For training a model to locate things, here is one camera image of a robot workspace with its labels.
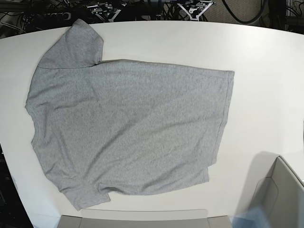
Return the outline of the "grey T-shirt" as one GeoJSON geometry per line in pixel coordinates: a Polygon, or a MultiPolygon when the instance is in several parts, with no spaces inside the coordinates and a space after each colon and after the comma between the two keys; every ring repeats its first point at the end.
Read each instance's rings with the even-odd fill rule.
{"type": "Polygon", "coordinates": [[[25,108],[43,173],[77,210],[109,193],[155,195],[209,181],[234,72],[103,61],[83,20],[43,55],[25,108]]]}

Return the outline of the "grey bin at bottom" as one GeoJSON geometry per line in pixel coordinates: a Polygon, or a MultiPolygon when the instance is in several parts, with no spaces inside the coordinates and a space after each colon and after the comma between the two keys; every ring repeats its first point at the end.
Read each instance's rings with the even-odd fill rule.
{"type": "Polygon", "coordinates": [[[207,217],[205,209],[114,211],[84,209],[80,217],[62,215],[59,228],[231,228],[228,216],[207,217]]]}

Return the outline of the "grey bin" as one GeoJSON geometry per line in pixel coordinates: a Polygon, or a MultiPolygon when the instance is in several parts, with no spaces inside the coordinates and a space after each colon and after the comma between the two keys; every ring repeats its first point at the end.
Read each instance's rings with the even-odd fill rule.
{"type": "Polygon", "coordinates": [[[62,215],[59,228],[231,228],[228,216],[207,217],[205,209],[114,211],[84,209],[80,217],[62,215]]]}
{"type": "Polygon", "coordinates": [[[304,183],[282,157],[258,182],[248,212],[254,228],[304,226],[304,183]]]}

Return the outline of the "grey bin at right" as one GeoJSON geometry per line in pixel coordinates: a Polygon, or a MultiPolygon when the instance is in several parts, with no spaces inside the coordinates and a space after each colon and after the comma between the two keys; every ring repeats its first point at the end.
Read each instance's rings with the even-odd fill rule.
{"type": "Polygon", "coordinates": [[[254,228],[304,226],[304,183],[282,157],[258,182],[248,212],[254,228]]]}

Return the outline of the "blue cloth in bin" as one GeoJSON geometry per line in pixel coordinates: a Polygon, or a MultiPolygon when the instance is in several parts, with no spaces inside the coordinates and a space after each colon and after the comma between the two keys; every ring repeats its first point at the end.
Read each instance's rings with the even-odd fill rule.
{"type": "Polygon", "coordinates": [[[254,207],[247,212],[236,215],[230,219],[233,228],[262,228],[264,213],[260,207],[254,207]]]}

